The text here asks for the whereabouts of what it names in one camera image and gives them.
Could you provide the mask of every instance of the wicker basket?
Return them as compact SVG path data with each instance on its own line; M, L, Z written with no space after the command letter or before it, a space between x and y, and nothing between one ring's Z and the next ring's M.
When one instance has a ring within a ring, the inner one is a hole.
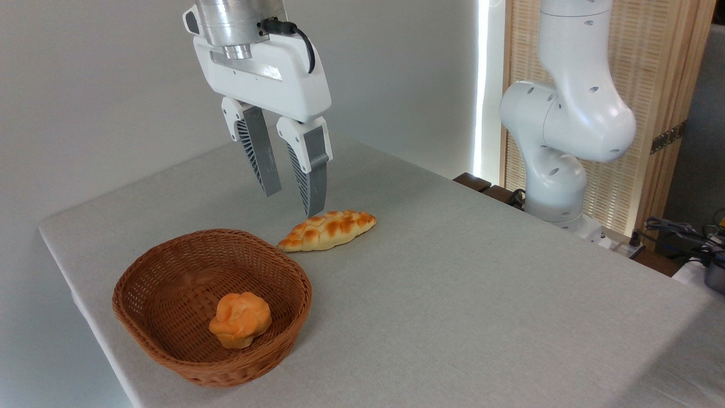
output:
M226 349L208 324L227 293L265 299L272 325L251 346ZM141 348L185 379L208 387L254 380L289 354L307 318L312 288L302 268L247 232L210 229L153 247L116 284L113 311Z

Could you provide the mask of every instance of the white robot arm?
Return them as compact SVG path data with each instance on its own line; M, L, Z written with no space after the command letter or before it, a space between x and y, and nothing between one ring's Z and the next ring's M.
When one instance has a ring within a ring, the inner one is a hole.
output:
M262 109L282 117L307 216L323 210L332 149L322 114L331 98L325 71L307 36L286 22L282 0L196 0L183 15L194 34L204 77L222 94L232 140L241 142L262 190L281 190Z
M609 71L611 8L612 0L542 0L538 55L554 84L519 81L501 101L526 167L525 211L592 242L601 226L583 214L587 173L576 157L614 161L636 131Z

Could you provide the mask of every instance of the basket rim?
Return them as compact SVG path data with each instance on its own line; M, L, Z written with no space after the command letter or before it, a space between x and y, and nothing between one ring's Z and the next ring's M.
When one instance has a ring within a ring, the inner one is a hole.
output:
M297 313L292 317L291 324L285 328L283 332L281 332L279 335L268 341L267 343L263 344L251 355L238 355L233 356L228 359L220 360L218 362L190 362L186 360L180 360L177 359L171 355L169 355L166 350L164 350L163 347L159 346L155 341L153 341L147 334L145 330L142 330L136 322L131 319L126 311L126 308L121 301L121 294L123 293L126 285L128 284L128 281L133 276L134 271L136 271L138 265L142 264L143 262L146 262L148 258L151 258L156 253L164 250L166 247L171 245L176 245L180 242L185 242L191 238L197 237L199 235L209 235L209 234L237 234L241 235L245 238L250 239L251 241L255 242L257 245L261 245L264 247L268 247L274 250L275 256L279 257L282 261L286 262L290 265L290 267L299 275L299 278L302 282L302 285L304 286L304 290L302 291L302 305L297 311ZM132 327L133 331L138 333L138 335L134 335L133 332L130 332L131 337L136 340L138 345L143 349L147 354L153 354L156 358L163 360L164 362L170 363L171 365L177 365L177 366L184 366L184 367L219 367L221 364L232 364L237 362L237 360L244 359L248 361L252 360L258 360L261 358L264 358L265 356L274 354L280 346L283 346L286 342L288 342L288 334L290 332L298 333L302 329L302 325L305 323L305 320L307 319L307 315L310 312L310 305L312 303L312 285L310 284L310 279L307 277L307 274L305 273L304 269L295 262L292 258L289 258L285 253L283 253L279 248L272 246L269 242L266 242L262 240L261 238L240 230L240 229L226 229L226 228L214 228L214 229L203 229L195 232L190 232L188 234L180 235L178 237L172 238L168 241L162 242L158 245L155 245L154 247L148 249L143 255L139 256L124 272L121 274L118 282L115 285L114 291L113 291L113 297L112 297L112 306L113 311L116 314L116 317L121 321L121 323L126 326L127 331L128 327Z

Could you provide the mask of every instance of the bread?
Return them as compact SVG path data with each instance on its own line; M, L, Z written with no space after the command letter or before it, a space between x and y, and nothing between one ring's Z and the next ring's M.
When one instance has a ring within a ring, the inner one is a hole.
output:
M330 211L314 216L294 227L278 247L285 252L300 250L328 250L345 244L368 231L377 223L374 216L353 210Z
M209 323L222 346L245 348L272 323L270 307L252 292L229 293L219 300L217 315Z

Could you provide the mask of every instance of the gray table surface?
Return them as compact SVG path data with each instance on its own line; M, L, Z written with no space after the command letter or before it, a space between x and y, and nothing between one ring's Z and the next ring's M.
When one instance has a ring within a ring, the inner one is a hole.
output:
M111 296L171 238L233 228L277 243L302 221L279 141L284 190L271 198L233 144L42 223L136 406L725 406L720 300L349 139L333 148L326 208L378 225L291 255L312 282L310 315L292 353L239 387L202 388L153 362Z

